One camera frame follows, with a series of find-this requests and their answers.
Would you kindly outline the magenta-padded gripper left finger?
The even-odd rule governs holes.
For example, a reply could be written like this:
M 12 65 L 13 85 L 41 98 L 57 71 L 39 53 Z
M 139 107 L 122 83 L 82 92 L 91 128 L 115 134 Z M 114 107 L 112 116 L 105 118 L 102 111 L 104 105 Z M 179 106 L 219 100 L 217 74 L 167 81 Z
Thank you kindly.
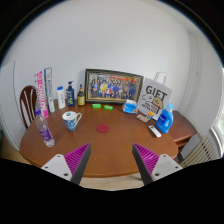
M 79 185 L 91 155 L 91 145 L 85 144 L 66 155 L 56 154 L 42 169 Z

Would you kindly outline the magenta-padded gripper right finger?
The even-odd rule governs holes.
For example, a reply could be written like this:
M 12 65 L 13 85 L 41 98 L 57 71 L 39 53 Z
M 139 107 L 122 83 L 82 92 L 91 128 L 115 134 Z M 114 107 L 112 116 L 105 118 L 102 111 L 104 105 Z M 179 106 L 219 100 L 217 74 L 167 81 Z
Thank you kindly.
M 167 154 L 158 155 L 136 143 L 132 146 L 132 154 L 144 185 L 148 185 L 182 169 L 182 167 Z

